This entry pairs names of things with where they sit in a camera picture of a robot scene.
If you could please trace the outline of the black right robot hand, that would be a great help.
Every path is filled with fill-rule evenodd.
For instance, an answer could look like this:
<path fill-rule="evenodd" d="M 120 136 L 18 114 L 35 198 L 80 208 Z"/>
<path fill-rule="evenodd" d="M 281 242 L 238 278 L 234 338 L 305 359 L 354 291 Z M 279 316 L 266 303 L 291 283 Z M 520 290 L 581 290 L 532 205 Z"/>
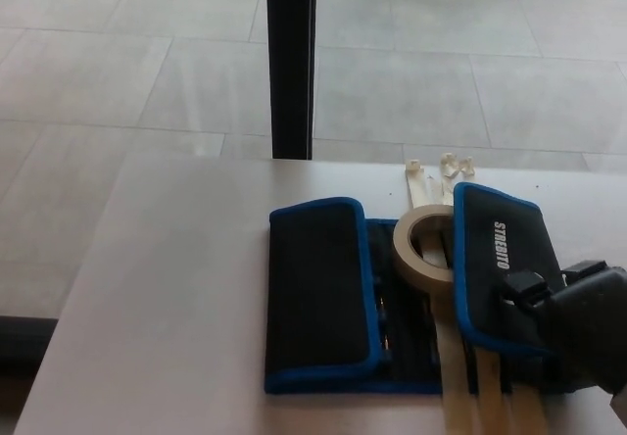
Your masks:
<path fill-rule="evenodd" d="M 549 353 L 511 361 L 516 382 L 557 394 L 598 386 L 611 396 L 626 391 L 626 270 L 584 261 L 565 269 L 554 291 L 539 274 L 508 275 L 504 298 L 528 318 Z"/>

